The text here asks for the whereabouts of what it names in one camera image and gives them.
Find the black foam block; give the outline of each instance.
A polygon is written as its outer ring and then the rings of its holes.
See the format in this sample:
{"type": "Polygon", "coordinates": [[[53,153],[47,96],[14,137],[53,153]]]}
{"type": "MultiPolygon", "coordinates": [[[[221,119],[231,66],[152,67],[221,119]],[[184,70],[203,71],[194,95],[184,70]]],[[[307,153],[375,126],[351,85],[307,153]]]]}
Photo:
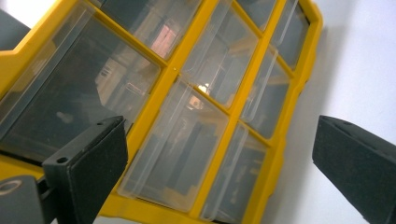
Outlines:
{"type": "Polygon", "coordinates": [[[104,119],[43,162],[48,185],[59,194],[58,223],[95,220],[128,160],[123,123],[104,119]]]}
{"type": "Polygon", "coordinates": [[[320,116],[314,164],[370,223],[396,223],[396,146],[350,122],[320,116]]]}

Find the yellow frame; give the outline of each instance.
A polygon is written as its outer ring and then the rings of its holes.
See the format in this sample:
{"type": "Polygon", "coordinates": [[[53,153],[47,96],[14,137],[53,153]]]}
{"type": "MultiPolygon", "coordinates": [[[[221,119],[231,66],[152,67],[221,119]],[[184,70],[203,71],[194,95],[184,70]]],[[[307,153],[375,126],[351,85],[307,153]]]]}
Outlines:
{"type": "MultiPolygon", "coordinates": [[[[197,198],[190,212],[182,213],[143,200],[124,198],[116,192],[120,184],[118,183],[107,198],[100,212],[101,216],[121,217],[142,223],[205,223],[199,219],[201,210],[216,178],[222,158],[226,153],[228,143],[233,135],[233,130],[237,122],[240,121],[240,114],[248,98],[255,76],[259,71],[265,51],[269,47],[271,36],[276,28],[276,24],[281,16],[286,1],[287,0],[276,1],[270,20],[263,32],[254,24],[236,0],[232,1],[233,9],[256,34],[259,38],[259,43],[253,53],[241,86],[230,108],[225,108],[202,93],[207,100],[228,115],[229,124],[220,140],[219,147],[210,163],[204,182],[199,189],[197,198]]],[[[58,0],[14,50],[0,51],[0,67],[3,73],[3,80],[0,82],[0,99],[12,87],[21,73],[27,68],[41,48],[53,36],[59,26],[62,25],[67,15],[79,2],[79,0],[58,0]]],[[[167,61],[155,54],[133,35],[123,30],[116,22],[111,20],[93,4],[87,3],[93,8],[94,17],[109,26],[116,34],[121,36],[129,42],[129,44],[162,68],[160,76],[152,88],[150,97],[142,108],[133,128],[128,132],[127,145],[129,163],[131,163],[136,151],[143,144],[146,135],[149,133],[158,115],[158,111],[166,94],[171,89],[174,80],[179,76],[179,71],[187,60],[200,33],[205,29],[206,22],[210,19],[217,2],[218,1],[215,0],[202,0],[189,29],[167,61]]],[[[249,131],[267,146],[268,151],[253,189],[253,196],[249,200],[243,223],[260,223],[261,221],[266,202],[274,191],[283,163],[283,149],[286,145],[286,133],[293,109],[299,94],[304,88],[305,82],[309,79],[316,58],[316,46],[318,44],[323,21],[317,6],[310,0],[299,0],[299,4],[309,20],[310,26],[296,68],[291,70],[281,58],[278,59],[281,66],[290,76],[290,88],[273,137],[265,139],[253,129],[249,128],[249,131]]],[[[41,168],[3,155],[0,155],[0,170],[0,179],[15,175],[33,175],[39,178],[43,175],[41,168]]]]}

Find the plastic cabinet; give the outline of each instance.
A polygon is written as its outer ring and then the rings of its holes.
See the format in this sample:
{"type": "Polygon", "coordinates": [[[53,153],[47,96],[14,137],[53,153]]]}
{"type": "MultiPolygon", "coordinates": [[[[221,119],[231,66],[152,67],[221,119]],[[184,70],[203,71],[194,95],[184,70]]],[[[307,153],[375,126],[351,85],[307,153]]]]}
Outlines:
{"type": "Polygon", "coordinates": [[[101,216],[260,223],[321,27],[310,0],[58,0],[0,51],[0,178],[123,115],[101,216]]]}

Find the white wall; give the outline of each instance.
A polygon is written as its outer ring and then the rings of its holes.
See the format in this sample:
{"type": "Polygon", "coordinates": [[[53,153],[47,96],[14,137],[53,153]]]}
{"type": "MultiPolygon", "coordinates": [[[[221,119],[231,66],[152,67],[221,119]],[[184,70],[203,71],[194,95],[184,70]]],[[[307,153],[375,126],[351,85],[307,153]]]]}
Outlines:
{"type": "Polygon", "coordinates": [[[319,115],[348,120],[396,144],[396,1],[315,2],[325,29],[290,125],[266,224],[367,223],[312,163],[319,115]]]}
{"type": "Polygon", "coordinates": [[[0,0],[0,8],[32,28],[55,0],[0,0]]]}

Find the transparent plastic window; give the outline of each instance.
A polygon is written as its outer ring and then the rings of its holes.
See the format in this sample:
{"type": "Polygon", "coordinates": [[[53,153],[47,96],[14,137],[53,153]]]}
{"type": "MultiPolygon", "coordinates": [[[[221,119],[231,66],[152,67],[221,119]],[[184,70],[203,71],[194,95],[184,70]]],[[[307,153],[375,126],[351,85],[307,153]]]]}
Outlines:
{"type": "Polygon", "coordinates": [[[106,0],[101,9],[167,59],[188,29],[200,0],[106,0]]]}
{"type": "Polygon", "coordinates": [[[238,124],[201,219],[241,223],[265,157],[265,145],[238,124]]]}
{"type": "Polygon", "coordinates": [[[219,1],[182,69],[184,78],[227,107],[258,43],[230,4],[219,1]]]}
{"type": "Polygon", "coordinates": [[[56,50],[31,84],[0,104],[1,148],[36,162],[101,119],[123,115],[128,130],[160,72],[89,11],[72,15],[50,42],[56,50]]]}
{"type": "Polygon", "coordinates": [[[119,193],[188,211],[228,118],[179,80],[119,193]]]}
{"type": "Polygon", "coordinates": [[[309,21],[298,0],[288,0],[271,42],[291,69],[296,67],[300,58],[308,28],[309,21]]]}
{"type": "Polygon", "coordinates": [[[266,138],[274,133],[290,84],[276,58],[277,52],[268,49],[241,115],[243,121],[266,138]]]}
{"type": "Polygon", "coordinates": [[[265,30],[276,0],[237,0],[237,2],[257,27],[262,31],[265,30]]]}

